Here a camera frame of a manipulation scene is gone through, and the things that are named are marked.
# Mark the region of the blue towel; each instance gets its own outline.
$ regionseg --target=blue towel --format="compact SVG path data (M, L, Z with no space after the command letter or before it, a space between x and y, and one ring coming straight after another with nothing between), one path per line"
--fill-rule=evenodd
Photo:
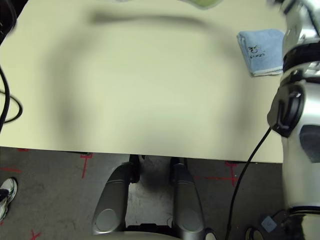
M254 76L282 73L284 33L277 29L241 31L237 35L244 60Z

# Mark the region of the cable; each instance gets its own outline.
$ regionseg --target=cable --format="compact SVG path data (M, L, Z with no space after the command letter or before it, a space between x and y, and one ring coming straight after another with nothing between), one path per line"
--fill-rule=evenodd
M261 140L258 143L258 145L255 147L255 149L251 153L248 161L246 162L245 166L242 169L242 172L241 172L241 174L239 176L238 181L236 182L235 189L234 189L234 192L233 192L233 195L232 195L232 199L231 199L230 209L229 209L229 217L228 217L228 223L227 223L227 226L226 226L225 240L229 239L229 235L230 235L230 231L231 231L231 222L232 222L232 214L233 214L233 210L234 210L234 204L235 204L235 200L236 200L236 196L237 196L237 193L238 193L238 190L239 190L239 186L240 186L241 180L244 177L244 175L246 173L246 170L247 170L251 160L254 158L256 152L258 151L260 146L264 143L264 141L266 140L266 138L268 137L270 132L271 132L271 128L269 127L268 130L266 131L266 133L264 134L264 136L261 138Z
M281 213L281 212L285 212L286 210L285 209L280 209L280 210L278 210L278 211L276 211L272 216L271 216L271 218L273 219L275 216L277 216L279 213Z
M2 127L4 126L4 123L6 121L6 117L7 117L7 114L8 114L8 110L9 110L10 91L9 91L9 85L8 85L6 76L5 76L4 72L1 69L1 66L0 66L0 75L1 75L1 78L2 78L3 85L4 85L4 95L5 95L4 106L3 106L3 110L2 110L2 113L1 113L1 116L0 116L0 133L1 133Z
M10 13L11 13L11 26L9 28L9 30L6 32L10 32L17 24L17 13L16 13L16 9L15 7L13 6L11 0L0 0L0 2L4 2L7 7L9 8L10 10Z
M0 90L0 94L5 95L6 93L5 93L4 91ZM24 112L24 108L23 108L21 102L20 102L16 97L14 97L14 96L12 96L12 95L10 95L10 98L11 98L13 101L15 101L15 103L18 105L19 110L18 110L18 113L17 113L14 117L9 118L9 119L6 119L5 122L4 122L4 124L7 124L7 123L10 123L10 122L13 122L13 121L17 120L18 118L20 118L20 116L21 116L22 113Z

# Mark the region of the white shoe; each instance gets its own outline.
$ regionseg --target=white shoe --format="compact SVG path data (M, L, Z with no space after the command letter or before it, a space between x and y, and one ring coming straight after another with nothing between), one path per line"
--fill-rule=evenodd
M18 184L14 178L8 178L0 187L0 221L7 215L8 205L15 198Z

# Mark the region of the beige tabletop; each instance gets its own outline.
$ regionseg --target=beige tabletop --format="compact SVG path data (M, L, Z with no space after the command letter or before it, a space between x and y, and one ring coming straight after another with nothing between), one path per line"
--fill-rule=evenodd
M24 107L0 145L245 161L280 76L251 77L236 35L268 28L284 31L285 19L265 0L206 11L178 0L29 0L0 46ZM283 161L277 134L254 161Z

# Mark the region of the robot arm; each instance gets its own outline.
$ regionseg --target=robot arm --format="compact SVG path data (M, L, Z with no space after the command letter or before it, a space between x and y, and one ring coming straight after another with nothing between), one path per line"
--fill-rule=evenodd
M282 137L292 239L320 237L320 1L278 0L286 16L283 76L267 115Z

